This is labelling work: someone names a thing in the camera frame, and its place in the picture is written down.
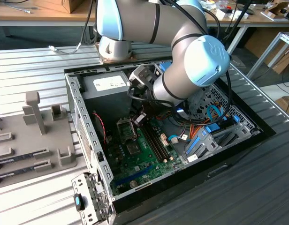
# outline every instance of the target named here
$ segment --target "white sticker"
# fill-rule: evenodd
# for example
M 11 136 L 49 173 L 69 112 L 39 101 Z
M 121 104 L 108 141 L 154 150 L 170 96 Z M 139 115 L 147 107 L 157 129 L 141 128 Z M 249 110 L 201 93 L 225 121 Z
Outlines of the white sticker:
M 181 138 L 186 141 L 186 140 L 187 140 L 187 137 L 188 137 L 187 135 L 182 135 Z
M 137 119 L 136 122 L 139 123 L 145 116 L 141 114 Z
M 198 157 L 197 157 L 197 155 L 196 154 L 193 154 L 192 156 L 189 156 L 188 158 L 187 158 L 187 160 L 191 163 L 192 161 L 195 161 L 195 160 L 197 160 L 198 159 Z
M 94 80 L 93 84 L 96 87 L 97 91 L 126 86 L 125 81 L 119 75 Z

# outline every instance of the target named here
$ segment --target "red wire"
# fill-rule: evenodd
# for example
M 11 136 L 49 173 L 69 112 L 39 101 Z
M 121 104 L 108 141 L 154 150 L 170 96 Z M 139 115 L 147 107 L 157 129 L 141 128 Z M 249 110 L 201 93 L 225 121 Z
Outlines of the red wire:
M 99 119 L 99 121 L 101 122 L 101 124 L 102 124 L 102 127 L 103 127 L 103 132 L 104 132 L 104 144 L 106 144 L 106 133 L 105 133 L 105 126 L 104 126 L 104 123 L 103 123 L 103 120 L 100 118 L 100 116 L 99 115 L 97 115 L 96 113 L 92 113 L 93 115 L 95 115 L 98 119 Z

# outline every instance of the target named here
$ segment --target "desk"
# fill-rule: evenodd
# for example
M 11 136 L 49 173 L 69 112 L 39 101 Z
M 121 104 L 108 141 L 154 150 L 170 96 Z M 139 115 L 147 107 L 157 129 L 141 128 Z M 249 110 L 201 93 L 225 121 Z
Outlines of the desk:
M 171 54 L 169 47 L 157 45 L 133 43 L 132 49 L 138 58 Z M 42 110 L 52 104 L 68 109 L 63 70 L 97 64 L 96 48 L 90 46 L 73 55 L 57 55 L 47 48 L 0 51 L 0 114 L 21 113 L 28 90 L 39 92 Z M 289 224 L 289 116 L 240 71 L 229 72 L 233 91 L 277 135 L 229 170 L 131 225 Z M 87 168 L 74 127 L 72 136 L 77 166 L 0 188 L 0 224 L 81 224 L 71 180 Z
M 31 6 L 32 2 L 21 4 L 23 6 Z M 230 6 L 235 7 L 235 3 L 231 2 Z M 89 7 L 89 0 L 85 0 L 72 14 L 62 13 L 47 8 L 39 7 L 38 10 L 33 10 L 33 14 L 27 14 L 0 3 L 0 26 L 84 26 Z M 232 53 L 237 44 L 245 34 L 249 27 L 289 27 L 289 22 L 272 22 L 260 14 L 262 9 L 254 9 L 255 14 L 250 15 L 248 19 L 243 19 L 239 23 L 239 31 L 235 35 L 231 45 L 228 48 L 228 53 Z M 227 27 L 230 23 L 230 18 L 221 20 L 221 26 Z M 88 26 L 93 26 L 95 21 L 94 10 L 92 11 Z M 207 24 L 210 27 L 216 27 L 214 19 L 207 15 Z

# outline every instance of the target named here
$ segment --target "cardboard box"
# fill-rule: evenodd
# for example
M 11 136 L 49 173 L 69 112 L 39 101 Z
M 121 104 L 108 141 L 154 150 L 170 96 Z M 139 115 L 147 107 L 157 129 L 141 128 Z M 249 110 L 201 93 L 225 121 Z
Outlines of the cardboard box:
M 281 97 L 280 99 L 276 100 L 275 103 L 280 106 L 284 111 L 286 111 L 289 104 L 289 96 Z
M 280 31 L 289 32 L 289 27 L 258 27 L 251 35 L 250 39 L 246 42 L 245 48 L 254 55 L 256 55 L 258 58 L 260 58 L 262 53 L 266 50 L 266 48 L 270 45 L 270 43 Z M 268 64 L 284 45 L 285 42 L 280 41 L 278 45 L 269 53 L 264 63 Z M 286 67 L 288 67 L 286 71 L 288 72 L 289 53 L 276 62 L 276 66 L 273 67 L 273 70 L 276 73 L 280 74 Z
M 34 0 L 34 5 L 52 10 L 72 13 L 84 0 Z
M 284 14 L 281 13 L 281 9 L 286 8 L 288 6 L 288 2 L 279 2 L 275 5 L 273 5 L 272 7 L 268 8 L 265 10 L 265 15 L 267 15 L 268 17 L 272 18 L 272 19 L 280 19 L 280 18 L 284 18 Z

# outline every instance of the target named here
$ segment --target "motherboard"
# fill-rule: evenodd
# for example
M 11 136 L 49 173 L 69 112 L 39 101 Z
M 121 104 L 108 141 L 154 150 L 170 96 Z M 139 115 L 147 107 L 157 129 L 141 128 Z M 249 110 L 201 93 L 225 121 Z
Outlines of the motherboard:
M 114 195 L 136 188 L 178 168 L 182 161 L 164 137 L 162 127 L 155 119 L 135 130 L 123 126 L 112 136 L 106 157 L 114 179 L 110 186 Z

